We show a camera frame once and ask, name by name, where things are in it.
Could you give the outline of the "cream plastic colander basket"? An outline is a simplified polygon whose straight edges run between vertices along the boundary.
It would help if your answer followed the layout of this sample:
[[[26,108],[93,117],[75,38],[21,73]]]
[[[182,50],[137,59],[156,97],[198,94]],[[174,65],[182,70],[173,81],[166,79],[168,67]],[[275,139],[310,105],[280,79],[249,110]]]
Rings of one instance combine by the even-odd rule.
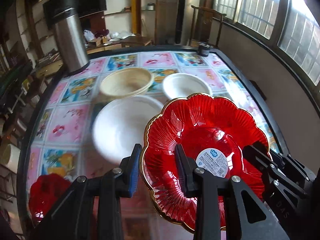
[[[144,68],[117,70],[103,79],[99,92],[109,100],[145,94],[154,82],[155,75]]]

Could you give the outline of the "red scalloped glass plate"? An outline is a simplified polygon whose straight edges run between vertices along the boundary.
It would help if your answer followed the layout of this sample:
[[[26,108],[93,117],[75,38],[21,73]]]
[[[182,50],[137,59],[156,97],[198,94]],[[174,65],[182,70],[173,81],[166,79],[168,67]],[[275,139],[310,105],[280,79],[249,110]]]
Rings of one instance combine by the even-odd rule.
[[[245,146],[255,142],[269,155],[268,139],[253,116],[227,98],[196,93],[169,101],[148,122],[140,157],[140,174],[157,212],[167,221],[195,231],[197,200],[185,197],[181,190],[176,145],[192,159],[209,148],[222,153],[226,165],[217,174],[239,176],[261,198],[265,189],[262,174],[242,154]]]

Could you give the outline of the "black television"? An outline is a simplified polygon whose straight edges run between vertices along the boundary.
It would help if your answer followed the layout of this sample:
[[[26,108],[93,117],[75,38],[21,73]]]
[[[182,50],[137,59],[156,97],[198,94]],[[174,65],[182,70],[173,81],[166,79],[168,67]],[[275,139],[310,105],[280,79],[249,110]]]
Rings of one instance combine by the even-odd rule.
[[[54,17],[66,9],[73,8],[79,17],[106,10],[106,0],[49,0],[43,4],[44,18],[50,29]]]

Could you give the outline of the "colourful floral tablecloth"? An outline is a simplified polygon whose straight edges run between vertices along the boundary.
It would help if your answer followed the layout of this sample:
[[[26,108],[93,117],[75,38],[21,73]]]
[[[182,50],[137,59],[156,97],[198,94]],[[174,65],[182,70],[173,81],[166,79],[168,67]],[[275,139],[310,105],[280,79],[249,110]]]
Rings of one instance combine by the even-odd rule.
[[[268,124],[270,116],[262,112],[239,72],[227,66],[219,56],[201,57],[194,50],[168,48],[97,54],[83,72],[60,79],[45,97],[37,120],[31,123],[35,135],[30,140],[28,155],[27,198],[31,197],[31,186],[40,176],[57,174],[73,182],[80,175],[94,178],[114,167],[95,150],[91,137],[94,120],[107,103],[99,94],[99,87],[110,74],[133,67],[145,68],[154,75],[147,91],[154,103],[167,102],[162,82],[168,75],[187,73],[201,78],[215,96],[227,97],[238,107],[249,111],[265,133],[270,148],[279,150]]]

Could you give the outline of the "stainless steel thermos jug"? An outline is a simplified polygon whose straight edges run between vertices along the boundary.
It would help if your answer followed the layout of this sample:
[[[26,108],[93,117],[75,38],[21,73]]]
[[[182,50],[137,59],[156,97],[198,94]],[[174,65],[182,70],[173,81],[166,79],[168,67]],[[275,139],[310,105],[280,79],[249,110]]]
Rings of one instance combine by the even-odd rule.
[[[89,65],[79,16],[69,8],[54,17],[53,33],[69,75],[79,74]]]

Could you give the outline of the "dark wooden chair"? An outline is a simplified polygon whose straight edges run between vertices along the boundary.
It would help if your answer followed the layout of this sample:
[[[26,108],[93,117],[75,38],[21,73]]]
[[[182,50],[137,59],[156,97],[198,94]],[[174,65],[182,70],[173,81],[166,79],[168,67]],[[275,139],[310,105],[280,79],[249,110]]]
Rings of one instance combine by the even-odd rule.
[[[207,7],[196,7],[191,5],[193,9],[193,18],[191,22],[190,37],[188,45],[191,47],[197,47],[200,43],[208,43],[213,48],[219,47],[219,41],[222,31],[222,24],[227,16],[225,13],[221,13],[217,10]],[[212,31],[213,21],[218,22],[216,40],[214,43],[209,41]]]

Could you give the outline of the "white cylindrical humidifier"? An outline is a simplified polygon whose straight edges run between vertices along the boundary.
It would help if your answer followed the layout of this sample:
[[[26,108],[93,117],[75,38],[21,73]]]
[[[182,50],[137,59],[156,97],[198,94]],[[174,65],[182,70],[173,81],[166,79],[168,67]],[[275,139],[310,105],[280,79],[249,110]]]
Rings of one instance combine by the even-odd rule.
[[[17,173],[20,149],[13,144],[1,146],[1,164],[14,173]]]

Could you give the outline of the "small white bowl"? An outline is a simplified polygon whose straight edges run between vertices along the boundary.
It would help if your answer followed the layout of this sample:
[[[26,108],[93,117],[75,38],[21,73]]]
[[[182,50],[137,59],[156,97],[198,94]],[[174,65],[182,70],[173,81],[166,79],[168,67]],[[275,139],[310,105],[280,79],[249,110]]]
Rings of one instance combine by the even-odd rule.
[[[195,75],[185,73],[176,73],[165,77],[162,82],[162,89],[169,100],[187,98],[195,93],[212,95],[212,89],[208,83]]]

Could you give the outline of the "small black round object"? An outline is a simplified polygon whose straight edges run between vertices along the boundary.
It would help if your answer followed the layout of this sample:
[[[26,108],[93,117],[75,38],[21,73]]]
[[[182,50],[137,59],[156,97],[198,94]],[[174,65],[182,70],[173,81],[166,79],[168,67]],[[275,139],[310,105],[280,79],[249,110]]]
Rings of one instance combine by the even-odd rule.
[[[200,43],[197,54],[203,57],[207,57],[210,54],[210,45],[206,43]]]

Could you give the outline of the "large white bowl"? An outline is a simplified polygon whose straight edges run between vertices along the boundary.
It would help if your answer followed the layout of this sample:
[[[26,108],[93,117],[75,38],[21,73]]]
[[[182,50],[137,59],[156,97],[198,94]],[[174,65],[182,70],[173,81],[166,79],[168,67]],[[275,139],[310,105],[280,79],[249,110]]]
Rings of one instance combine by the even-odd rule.
[[[135,144],[143,144],[146,125],[162,108],[163,103],[146,95],[108,103],[93,122],[95,149],[104,159],[118,165],[131,155]]]

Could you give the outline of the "low wooden tv cabinet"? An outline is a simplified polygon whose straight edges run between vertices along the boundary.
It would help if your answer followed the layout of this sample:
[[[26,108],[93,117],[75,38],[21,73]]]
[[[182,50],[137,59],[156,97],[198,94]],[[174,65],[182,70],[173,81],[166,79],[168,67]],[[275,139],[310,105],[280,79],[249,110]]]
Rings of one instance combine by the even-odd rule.
[[[149,37],[129,36],[123,40],[100,44],[97,47],[88,47],[87,53],[93,54],[101,51],[114,50],[114,49],[127,48],[127,47],[149,46],[152,44],[153,44],[153,40]]]

